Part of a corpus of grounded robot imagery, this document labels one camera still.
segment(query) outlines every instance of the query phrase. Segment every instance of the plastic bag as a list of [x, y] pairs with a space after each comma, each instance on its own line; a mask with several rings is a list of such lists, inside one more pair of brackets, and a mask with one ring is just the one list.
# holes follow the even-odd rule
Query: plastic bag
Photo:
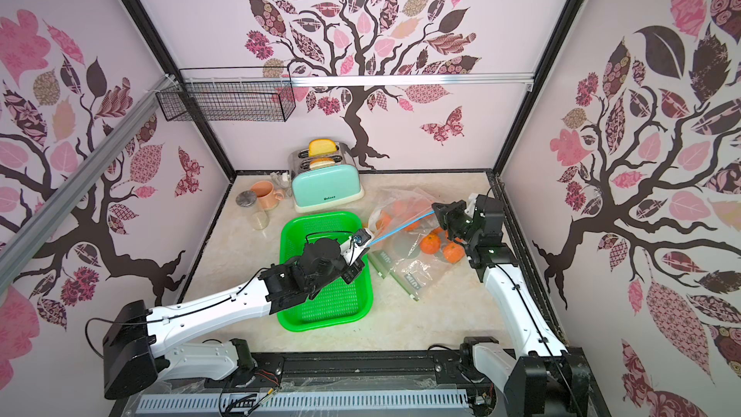
[[463, 248], [448, 240], [432, 211], [435, 199], [424, 190], [383, 190], [385, 199], [368, 219], [374, 239], [384, 237], [368, 252], [368, 261], [383, 278], [390, 275], [410, 297], [420, 300], [464, 255]]

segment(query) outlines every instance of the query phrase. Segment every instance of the mint green toaster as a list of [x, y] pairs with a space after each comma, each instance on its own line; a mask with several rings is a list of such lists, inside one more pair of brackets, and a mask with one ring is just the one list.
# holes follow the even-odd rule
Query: mint green toaster
[[359, 200], [365, 195], [350, 149], [341, 142], [336, 144], [335, 152], [310, 157], [308, 149], [303, 149], [288, 158], [297, 212], [316, 212]]

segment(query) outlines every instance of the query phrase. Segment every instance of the black frame edge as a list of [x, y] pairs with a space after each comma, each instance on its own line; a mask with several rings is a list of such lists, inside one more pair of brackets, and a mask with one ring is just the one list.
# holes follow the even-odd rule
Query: black frame edge
[[545, 85], [545, 80], [551, 73], [553, 63], [556, 61], [561, 47], [563, 46], [563, 42], [566, 40], [571, 25], [574, 23], [574, 19], [577, 17], [577, 13], [583, 3], [584, 0], [566, 0], [566, 4], [561, 10], [561, 14], [556, 22], [556, 27], [553, 29], [551, 38], [548, 40], [548, 45], [545, 47], [543, 56], [535, 70], [535, 79], [533, 81], [532, 91], [525, 93], [523, 103], [519, 106], [517, 115], [510, 127], [510, 131], [507, 133], [502, 149], [499, 151], [499, 156], [494, 164], [495, 174], [502, 174], [504, 171], [507, 160], [512, 154], [517, 139], [519, 139], [519, 135], [522, 133], [525, 124], [528, 122], [528, 117], [530, 116], [530, 113], [535, 106], [535, 102]]
[[[147, 11], [144, 9], [142, 1], [121, 0], [121, 2], [131, 16], [131, 20], [136, 25], [136, 28], [142, 34], [144, 41], [147, 43], [147, 46], [149, 46], [150, 51], [152, 51], [157, 63], [162, 67], [162, 70], [165, 73], [175, 76], [178, 82], [182, 84], [183, 78], [180, 74], [180, 70], [154, 27]], [[230, 182], [233, 182], [236, 177], [236, 172], [234, 171], [231, 162], [229, 162], [229, 158], [227, 157], [222, 144], [218, 141], [216, 133], [214, 133], [206, 118], [203, 116], [203, 113], [201, 113], [201, 109], [195, 103], [195, 100], [190, 97], [188, 97], [188, 100], [183, 100], [183, 103], [188, 108], [188, 111], [193, 118], [193, 122], [196, 124], [203, 140], [208, 144], [211, 153], [213, 153], [213, 156], [217, 159], [218, 164], [222, 167], [227, 179], [229, 179]]]

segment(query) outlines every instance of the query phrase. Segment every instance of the metal jar lid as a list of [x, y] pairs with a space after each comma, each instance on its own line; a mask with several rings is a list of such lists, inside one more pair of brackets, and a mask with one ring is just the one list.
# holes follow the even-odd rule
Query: metal jar lid
[[236, 196], [236, 204], [240, 207], [251, 207], [257, 202], [257, 194], [252, 190], [245, 190]]

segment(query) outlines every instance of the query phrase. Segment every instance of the green plastic basket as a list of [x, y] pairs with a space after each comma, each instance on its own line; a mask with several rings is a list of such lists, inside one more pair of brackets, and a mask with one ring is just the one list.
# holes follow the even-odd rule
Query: green plastic basket
[[[321, 233], [310, 236], [310, 242], [328, 237], [342, 244], [350, 235], [332, 231], [355, 232], [361, 226], [360, 218], [347, 211], [326, 212], [293, 219], [283, 227], [283, 232], [281, 232], [281, 264], [304, 251], [306, 236], [312, 232]], [[283, 328], [292, 332], [303, 332], [362, 319], [373, 306], [371, 272], [365, 256], [363, 262], [365, 262], [363, 271], [351, 284], [347, 285], [345, 281], [338, 278], [321, 289], [314, 300], [278, 312], [278, 321]]]

